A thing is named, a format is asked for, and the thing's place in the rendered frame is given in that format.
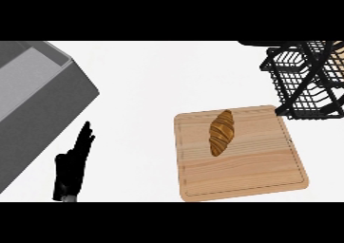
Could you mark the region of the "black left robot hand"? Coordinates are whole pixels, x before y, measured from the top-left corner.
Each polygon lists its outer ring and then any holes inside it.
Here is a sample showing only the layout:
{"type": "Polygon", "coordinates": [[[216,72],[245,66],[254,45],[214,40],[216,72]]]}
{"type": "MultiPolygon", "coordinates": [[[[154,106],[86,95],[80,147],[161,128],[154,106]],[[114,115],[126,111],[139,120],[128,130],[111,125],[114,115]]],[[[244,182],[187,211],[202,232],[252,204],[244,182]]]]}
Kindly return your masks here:
{"type": "Polygon", "coordinates": [[[77,136],[74,148],[55,158],[56,179],[52,198],[55,201],[78,196],[84,179],[86,161],[95,138],[92,124],[86,122],[77,136]]]}

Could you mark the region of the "brown striped squash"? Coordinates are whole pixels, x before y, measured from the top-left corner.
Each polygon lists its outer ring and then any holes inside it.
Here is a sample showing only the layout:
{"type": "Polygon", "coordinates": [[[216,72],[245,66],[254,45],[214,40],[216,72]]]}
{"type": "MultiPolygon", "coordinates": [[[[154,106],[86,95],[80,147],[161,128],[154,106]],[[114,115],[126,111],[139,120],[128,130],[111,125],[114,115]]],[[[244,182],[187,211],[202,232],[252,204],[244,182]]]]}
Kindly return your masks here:
{"type": "Polygon", "coordinates": [[[226,150],[235,138],[235,120],[230,110],[224,110],[210,127],[210,145],[213,156],[217,157],[226,150]]]}

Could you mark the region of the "pale wooden cutting board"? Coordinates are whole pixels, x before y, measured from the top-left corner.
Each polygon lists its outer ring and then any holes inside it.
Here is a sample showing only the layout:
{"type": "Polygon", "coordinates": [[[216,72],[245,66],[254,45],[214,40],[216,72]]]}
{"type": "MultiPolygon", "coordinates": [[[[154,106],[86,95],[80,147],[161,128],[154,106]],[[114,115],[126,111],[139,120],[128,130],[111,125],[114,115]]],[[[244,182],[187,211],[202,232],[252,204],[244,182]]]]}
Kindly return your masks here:
{"type": "Polygon", "coordinates": [[[308,177],[283,119],[272,105],[235,108],[236,135],[218,156],[210,126],[217,110],[174,118],[180,195],[186,201],[304,189],[308,177]]]}

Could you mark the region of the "large grey appliance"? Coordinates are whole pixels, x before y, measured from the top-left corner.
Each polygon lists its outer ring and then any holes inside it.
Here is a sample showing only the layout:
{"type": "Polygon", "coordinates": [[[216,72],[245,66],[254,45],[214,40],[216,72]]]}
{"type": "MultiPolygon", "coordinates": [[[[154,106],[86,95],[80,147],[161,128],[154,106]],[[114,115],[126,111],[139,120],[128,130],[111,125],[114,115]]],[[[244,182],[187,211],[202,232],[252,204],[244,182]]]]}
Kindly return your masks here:
{"type": "Polygon", "coordinates": [[[0,41],[0,194],[100,94],[47,41],[0,41]]]}

